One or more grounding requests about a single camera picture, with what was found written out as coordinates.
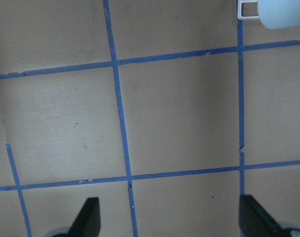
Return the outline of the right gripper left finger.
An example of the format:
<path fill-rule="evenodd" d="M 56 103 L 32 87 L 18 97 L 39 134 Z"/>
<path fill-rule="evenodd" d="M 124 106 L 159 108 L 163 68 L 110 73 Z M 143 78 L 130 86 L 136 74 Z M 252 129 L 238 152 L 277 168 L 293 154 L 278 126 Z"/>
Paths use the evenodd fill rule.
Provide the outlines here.
<path fill-rule="evenodd" d="M 98 197 L 87 198 L 71 225 L 68 237 L 98 237 L 101 230 L 100 204 Z"/>

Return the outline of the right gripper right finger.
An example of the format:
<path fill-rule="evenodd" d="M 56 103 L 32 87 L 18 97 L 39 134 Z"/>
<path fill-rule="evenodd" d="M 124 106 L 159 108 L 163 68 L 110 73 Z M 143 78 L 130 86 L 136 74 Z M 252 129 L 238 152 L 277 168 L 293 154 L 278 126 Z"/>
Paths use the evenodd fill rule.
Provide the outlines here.
<path fill-rule="evenodd" d="M 252 195 L 239 197 L 239 227 L 245 237 L 283 237 L 284 230 Z"/>

